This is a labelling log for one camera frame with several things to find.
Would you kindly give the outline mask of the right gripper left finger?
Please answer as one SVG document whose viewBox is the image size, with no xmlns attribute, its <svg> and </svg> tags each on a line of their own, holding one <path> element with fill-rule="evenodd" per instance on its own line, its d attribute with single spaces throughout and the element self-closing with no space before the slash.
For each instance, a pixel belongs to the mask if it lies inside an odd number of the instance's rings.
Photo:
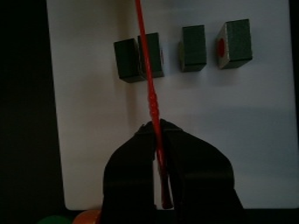
<svg viewBox="0 0 299 224">
<path fill-rule="evenodd" d="M 154 131 L 148 122 L 106 162 L 100 224 L 154 224 L 153 161 Z"/>
</svg>

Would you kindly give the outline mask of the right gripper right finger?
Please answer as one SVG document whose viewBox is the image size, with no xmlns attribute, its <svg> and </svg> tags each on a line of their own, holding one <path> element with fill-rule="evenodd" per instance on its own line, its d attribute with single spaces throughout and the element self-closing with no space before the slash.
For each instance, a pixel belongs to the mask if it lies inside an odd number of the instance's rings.
<svg viewBox="0 0 299 224">
<path fill-rule="evenodd" d="M 228 158 L 209 143 L 161 120 L 177 224 L 242 224 Z"/>
</svg>

